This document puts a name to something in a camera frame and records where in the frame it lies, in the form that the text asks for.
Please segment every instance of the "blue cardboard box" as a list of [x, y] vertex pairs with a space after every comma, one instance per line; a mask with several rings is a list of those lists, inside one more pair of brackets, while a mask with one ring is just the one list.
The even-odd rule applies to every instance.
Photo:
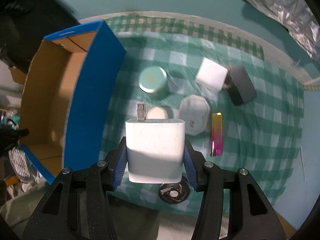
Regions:
[[44, 37], [26, 78], [20, 128], [28, 128], [29, 135], [20, 143], [49, 183], [63, 167], [85, 169], [98, 161], [124, 55], [104, 21]]

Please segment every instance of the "metallic gradient lighter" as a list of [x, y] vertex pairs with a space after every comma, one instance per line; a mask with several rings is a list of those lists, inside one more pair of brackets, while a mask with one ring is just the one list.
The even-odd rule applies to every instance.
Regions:
[[211, 136], [210, 145], [211, 156], [222, 155], [222, 114], [211, 114]]

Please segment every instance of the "crumpled foil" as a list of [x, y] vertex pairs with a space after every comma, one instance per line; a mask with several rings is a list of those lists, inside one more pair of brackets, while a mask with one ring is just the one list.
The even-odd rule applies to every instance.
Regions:
[[320, 62], [319, 24], [305, 0], [247, 0], [256, 9], [286, 27], [289, 34]]

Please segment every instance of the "white power adapter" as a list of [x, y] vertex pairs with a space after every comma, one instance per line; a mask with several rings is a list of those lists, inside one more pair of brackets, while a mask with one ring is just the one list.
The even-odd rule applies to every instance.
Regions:
[[129, 180], [138, 183], [181, 181], [185, 122], [146, 119], [145, 104], [138, 104], [137, 120], [125, 122]]

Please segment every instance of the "teal floor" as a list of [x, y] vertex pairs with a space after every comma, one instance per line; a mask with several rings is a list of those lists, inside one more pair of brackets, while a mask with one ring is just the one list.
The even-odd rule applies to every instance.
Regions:
[[[77, 18], [123, 11], [164, 11], [196, 15], [248, 31], [278, 47], [300, 65], [313, 70], [318, 63], [303, 51], [287, 31], [274, 20], [241, 0], [59, 0]], [[288, 187], [276, 204], [276, 210], [298, 228], [310, 212], [320, 193], [320, 92], [305, 93], [305, 126], [302, 138], [302, 162], [297, 162]]]

